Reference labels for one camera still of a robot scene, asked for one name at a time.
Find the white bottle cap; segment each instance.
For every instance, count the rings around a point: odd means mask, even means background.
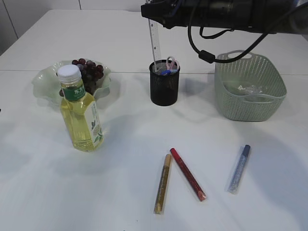
[[[80,81],[81,72],[76,65],[65,65],[58,69],[58,77],[62,83],[72,84]]]

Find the green woven basket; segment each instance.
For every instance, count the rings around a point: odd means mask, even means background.
[[[242,53],[232,51],[218,59]],[[258,54],[229,64],[215,66],[215,95],[223,115],[232,120],[260,122],[269,119],[283,102],[287,90],[271,61]],[[239,86],[257,86],[262,93],[243,94]]]

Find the white wall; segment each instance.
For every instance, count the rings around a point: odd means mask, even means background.
[[[0,55],[16,40],[17,36],[14,32],[13,25],[10,21],[3,1],[0,0]]]
[[[80,0],[83,10],[126,10],[140,11],[145,0]]]
[[[80,9],[78,0],[4,0],[18,37],[48,10]]]

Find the basket handle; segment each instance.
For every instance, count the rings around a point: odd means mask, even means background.
[[[266,102],[258,102],[258,101],[250,101],[248,99],[250,98],[254,98],[254,97],[258,97],[258,98],[265,98],[265,99],[270,99],[270,101],[266,101]],[[240,97],[240,99],[245,102],[245,103],[272,103],[274,102],[277,98],[274,96],[270,96],[270,95],[265,95],[265,94],[253,94],[253,95],[245,95]]]
[[[236,54],[236,53],[243,53],[244,51],[243,50],[236,50],[236,51],[231,51],[231,52],[228,52],[228,53],[225,53],[224,55],[226,55],[229,59],[231,58],[229,55],[230,54]],[[245,58],[245,56],[242,58],[242,59],[252,59],[253,57],[256,56],[256,54],[254,53],[251,53],[249,52],[248,54],[250,54],[251,56],[249,58]]]

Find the fruit bowl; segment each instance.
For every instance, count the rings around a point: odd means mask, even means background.
[[[96,82],[96,88],[94,91],[94,98],[97,100],[103,94],[102,92],[105,90],[109,90],[110,84],[110,69],[103,65],[100,62],[94,61],[97,65],[103,66],[104,76]],[[33,95],[36,98],[43,98],[48,100],[54,105],[59,106],[62,101],[62,97],[59,95],[59,90],[61,89],[61,85],[59,79],[57,77],[57,71],[60,67],[64,65],[71,64],[72,61],[60,61],[55,63],[52,66],[47,67],[44,70],[41,70],[32,80],[33,84]]]

